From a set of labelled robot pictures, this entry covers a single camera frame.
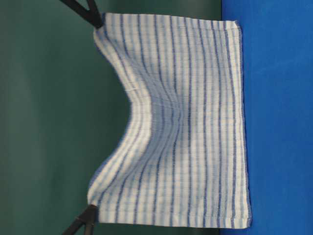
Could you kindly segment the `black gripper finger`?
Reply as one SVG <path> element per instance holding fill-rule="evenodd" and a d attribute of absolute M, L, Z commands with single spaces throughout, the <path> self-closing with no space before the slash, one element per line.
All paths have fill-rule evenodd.
<path fill-rule="evenodd" d="M 89 205 L 86 208 L 84 215 L 82 215 L 82 220 L 84 221 L 85 224 L 84 235 L 93 235 L 97 213 L 98 207 L 95 205 Z"/>
<path fill-rule="evenodd" d="M 86 10 L 85 20 L 95 28 L 101 28 L 103 26 L 103 21 L 96 2 L 94 0 L 87 0 L 87 5 L 88 10 Z"/>

